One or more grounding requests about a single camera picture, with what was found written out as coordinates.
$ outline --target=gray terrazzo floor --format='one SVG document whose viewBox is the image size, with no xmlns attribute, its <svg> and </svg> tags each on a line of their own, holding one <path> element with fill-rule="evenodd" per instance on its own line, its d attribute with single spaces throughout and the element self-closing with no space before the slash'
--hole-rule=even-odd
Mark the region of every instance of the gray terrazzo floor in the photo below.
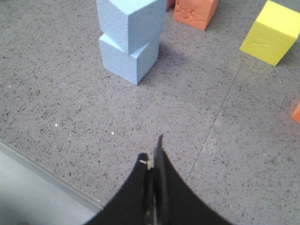
<svg viewBox="0 0 300 225">
<path fill-rule="evenodd" d="M 94 0 L 0 0 L 0 141 L 104 206 L 164 134 L 182 178 L 232 223 L 300 224 L 300 41 L 276 67 L 239 51 L 264 4 L 220 0 L 205 32 L 169 9 L 135 86 L 103 69 Z"/>
</svg>

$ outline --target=foam block texture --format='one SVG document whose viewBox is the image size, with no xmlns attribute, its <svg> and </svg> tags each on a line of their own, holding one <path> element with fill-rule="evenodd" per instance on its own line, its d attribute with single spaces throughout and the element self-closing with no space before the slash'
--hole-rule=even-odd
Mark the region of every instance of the foam block texture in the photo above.
<svg viewBox="0 0 300 225">
<path fill-rule="evenodd" d="M 131 54 L 164 30 L 167 0 L 97 0 L 101 30 Z"/>
<path fill-rule="evenodd" d="M 105 69 L 137 85 L 158 60 L 159 38 L 128 55 L 106 34 L 99 39 Z"/>
<path fill-rule="evenodd" d="M 167 9 L 170 8 L 175 3 L 175 0 L 168 0 Z"/>
<path fill-rule="evenodd" d="M 300 102 L 298 103 L 295 111 L 292 114 L 292 119 L 298 123 L 300 123 Z"/>
<path fill-rule="evenodd" d="M 205 30 L 218 5 L 218 0 L 176 0 L 174 20 Z"/>
<path fill-rule="evenodd" d="M 276 66 L 299 33 L 300 13 L 267 1 L 240 50 Z"/>
</svg>

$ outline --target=yellow foam block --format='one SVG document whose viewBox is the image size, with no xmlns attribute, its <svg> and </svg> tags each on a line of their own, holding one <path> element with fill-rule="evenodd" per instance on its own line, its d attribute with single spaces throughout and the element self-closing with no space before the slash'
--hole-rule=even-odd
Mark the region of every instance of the yellow foam block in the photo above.
<svg viewBox="0 0 300 225">
<path fill-rule="evenodd" d="M 276 66 L 297 40 L 300 13 L 267 1 L 240 50 Z"/>
</svg>

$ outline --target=floor tile seam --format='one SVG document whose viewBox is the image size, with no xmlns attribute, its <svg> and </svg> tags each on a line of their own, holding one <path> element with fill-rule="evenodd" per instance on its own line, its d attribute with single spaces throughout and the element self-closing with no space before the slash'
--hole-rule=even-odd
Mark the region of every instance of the floor tile seam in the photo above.
<svg viewBox="0 0 300 225">
<path fill-rule="evenodd" d="M 189 174 L 188 174 L 188 177 L 187 177 L 187 179 L 186 179 L 186 183 L 188 182 L 188 180 L 189 180 L 189 178 L 190 178 L 190 176 L 191 176 L 191 174 L 192 174 L 192 172 L 193 172 L 193 170 L 194 170 L 194 167 L 195 167 L 195 165 L 197 164 L 197 161 L 198 161 L 198 159 L 199 159 L 199 157 L 200 157 L 200 154 L 201 154 L 201 152 L 202 152 L 202 149 L 203 149 L 203 147 L 205 146 L 205 143 L 207 142 L 207 139 L 208 139 L 208 137 L 210 136 L 213 127 L 215 126 L 216 120 L 218 119 L 218 117 L 219 117 L 219 115 L 220 115 L 220 112 L 221 112 L 221 110 L 222 110 L 222 108 L 223 108 L 223 106 L 224 106 L 224 103 L 225 103 L 226 100 L 228 99 L 228 96 L 229 96 L 229 94 L 230 94 L 230 92 L 231 92 L 231 90 L 232 90 L 232 88 L 233 88 L 233 85 L 235 84 L 236 78 L 238 77 L 238 75 L 239 75 L 239 73 L 240 73 L 240 70 L 241 70 L 241 68 L 242 68 L 242 66 L 243 66 L 243 64 L 244 64 L 244 62 L 245 62 L 245 60 L 246 60 L 246 56 L 247 56 L 247 55 L 244 56 L 244 60 L 242 61 L 241 65 L 240 65 L 240 68 L 238 69 L 238 72 L 236 73 L 236 76 L 235 76 L 235 78 L 234 78 L 234 80 L 233 80 L 233 82 L 232 82 L 232 84 L 231 84 L 231 86 L 230 86 L 230 88 L 229 88 L 229 90 L 228 90 L 228 92 L 227 92 L 227 94 L 226 94 L 226 97 L 224 98 L 224 100 L 223 100 L 223 102 L 222 102 L 222 105 L 221 105 L 221 107 L 220 107 L 220 109 L 219 109 L 219 111 L 218 111 L 218 113 L 217 113 L 217 115 L 216 115 L 216 117 L 215 117 L 215 119 L 214 119 L 214 121 L 213 121 L 213 123 L 212 123 L 212 126 L 210 127 L 210 130 L 209 130 L 207 136 L 205 137 L 204 143 L 203 143 L 203 145 L 201 146 L 200 151 L 199 151 L 199 153 L 198 153 L 198 155 L 197 155 L 197 157 L 196 157 L 196 160 L 195 160 L 195 162 L 194 162 L 194 164 L 193 164 L 193 166 L 192 166 L 192 169 L 191 169 L 191 171 L 190 171 Z"/>
</svg>

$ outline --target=light blue foam block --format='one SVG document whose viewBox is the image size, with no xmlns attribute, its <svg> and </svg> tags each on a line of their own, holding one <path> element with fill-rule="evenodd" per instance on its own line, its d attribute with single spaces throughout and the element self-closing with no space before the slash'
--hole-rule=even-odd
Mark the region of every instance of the light blue foam block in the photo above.
<svg viewBox="0 0 300 225">
<path fill-rule="evenodd" d="M 137 85 L 158 60 L 159 38 L 128 55 L 106 34 L 99 38 L 105 69 Z"/>
<path fill-rule="evenodd" d="M 101 30 L 131 54 L 164 30 L 167 0 L 97 0 Z"/>
</svg>

